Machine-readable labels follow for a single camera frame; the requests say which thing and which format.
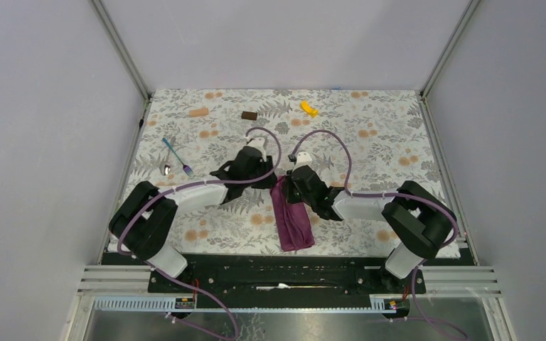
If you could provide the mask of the purple cloth napkin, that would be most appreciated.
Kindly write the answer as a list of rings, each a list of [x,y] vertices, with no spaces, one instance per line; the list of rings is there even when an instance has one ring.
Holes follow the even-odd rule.
[[[285,252],[308,249],[315,244],[309,215],[304,203],[291,204],[287,202],[283,191],[285,184],[284,176],[281,175],[269,192],[280,247]]]

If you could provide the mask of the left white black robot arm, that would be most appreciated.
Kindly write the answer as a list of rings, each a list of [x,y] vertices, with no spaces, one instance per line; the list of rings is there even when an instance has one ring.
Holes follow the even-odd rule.
[[[145,180],[137,184],[109,221],[109,232],[129,252],[165,274],[176,292],[188,289],[192,274],[188,261],[166,243],[175,217],[238,199],[246,188],[270,189],[277,178],[271,156],[254,146],[243,146],[235,159],[210,173],[205,181],[185,184],[166,194]]]

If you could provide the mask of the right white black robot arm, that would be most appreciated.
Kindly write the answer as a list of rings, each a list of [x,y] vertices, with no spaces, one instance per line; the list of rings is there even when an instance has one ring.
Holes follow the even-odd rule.
[[[459,230],[455,214],[412,180],[393,193],[350,193],[328,186],[309,166],[300,166],[287,172],[284,193],[288,203],[304,203],[323,220],[388,223],[400,243],[386,258],[379,282],[391,293],[403,288],[415,267],[434,259]]]

